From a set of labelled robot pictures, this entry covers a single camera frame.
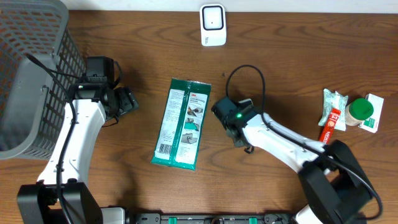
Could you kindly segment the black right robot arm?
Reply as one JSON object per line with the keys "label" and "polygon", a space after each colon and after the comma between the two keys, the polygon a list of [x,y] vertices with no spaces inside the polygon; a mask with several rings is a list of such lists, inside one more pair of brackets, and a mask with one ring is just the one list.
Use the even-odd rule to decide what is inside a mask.
{"label": "black right robot arm", "polygon": [[260,148],[298,174],[307,205],[295,215],[274,214],[276,223],[366,223],[361,209],[373,187],[351,149],[341,141],[305,138],[254,109],[250,99],[222,98],[212,107],[236,147]]}

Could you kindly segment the light green wipes packet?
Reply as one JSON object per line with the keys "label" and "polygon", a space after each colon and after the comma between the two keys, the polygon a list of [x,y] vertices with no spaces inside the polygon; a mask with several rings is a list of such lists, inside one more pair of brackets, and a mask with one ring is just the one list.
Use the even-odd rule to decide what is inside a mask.
{"label": "light green wipes packet", "polygon": [[319,126],[324,126],[332,109],[338,109],[341,113],[336,122],[335,129],[340,131],[346,131],[346,122],[345,122],[345,109],[348,102],[348,96],[343,96],[339,94],[337,91],[332,93],[328,89],[323,90],[323,113],[318,122]]}

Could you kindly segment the green white 3M package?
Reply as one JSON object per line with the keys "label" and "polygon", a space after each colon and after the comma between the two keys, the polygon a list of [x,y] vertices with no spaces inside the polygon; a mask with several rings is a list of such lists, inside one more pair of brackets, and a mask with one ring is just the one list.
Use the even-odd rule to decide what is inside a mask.
{"label": "green white 3M package", "polygon": [[151,163],[195,170],[211,85],[173,78]]}

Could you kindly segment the white toothpaste box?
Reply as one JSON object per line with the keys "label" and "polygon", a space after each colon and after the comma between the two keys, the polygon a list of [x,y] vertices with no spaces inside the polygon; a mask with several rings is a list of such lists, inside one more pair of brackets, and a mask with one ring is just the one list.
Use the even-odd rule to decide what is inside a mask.
{"label": "white toothpaste box", "polygon": [[373,105],[374,112],[368,119],[360,123],[358,127],[371,133],[376,133],[380,123],[384,99],[371,93],[367,94],[365,99]]}

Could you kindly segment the green lid white jar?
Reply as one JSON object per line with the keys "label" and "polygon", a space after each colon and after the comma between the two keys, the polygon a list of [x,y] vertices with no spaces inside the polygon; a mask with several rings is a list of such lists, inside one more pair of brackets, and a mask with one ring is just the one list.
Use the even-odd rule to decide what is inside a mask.
{"label": "green lid white jar", "polygon": [[358,98],[346,106],[345,123],[348,126],[358,126],[371,117],[373,113],[372,103],[365,98]]}

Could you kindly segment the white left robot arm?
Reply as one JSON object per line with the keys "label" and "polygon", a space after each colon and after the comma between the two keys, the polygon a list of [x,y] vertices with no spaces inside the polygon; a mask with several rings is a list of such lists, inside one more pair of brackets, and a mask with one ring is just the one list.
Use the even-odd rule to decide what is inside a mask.
{"label": "white left robot arm", "polygon": [[37,182],[17,194],[24,223],[133,223],[124,207],[100,207],[88,188],[100,129],[139,107],[131,90],[118,85],[119,67],[109,57],[88,57],[86,72],[62,88],[67,103],[55,150]]}

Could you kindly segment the red white sachet stick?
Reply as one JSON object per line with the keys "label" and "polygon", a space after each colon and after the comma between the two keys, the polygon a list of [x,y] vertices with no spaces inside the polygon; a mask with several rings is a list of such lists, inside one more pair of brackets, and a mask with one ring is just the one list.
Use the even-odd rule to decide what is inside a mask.
{"label": "red white sachet stick", "polygon": [[329,143],[329,141],[331,139],[331,136],[332,136],[332,134],[334,132],[336,123],[337,123],[337,121],[338,121],[338,119],[340,117],[340,114],[341,114],[341,111],[336,109],[336,108],[333,108],[331,110],[331,112],[329,114],[329,117],[328,117],[328,119],[327,119],[327,121],[325,123],[325,126],[323,128],[323,131],[322,131],[322,133],[320,135],[320,138],[319,138],[320,142],[322,142],[324,144],[328,144]]}

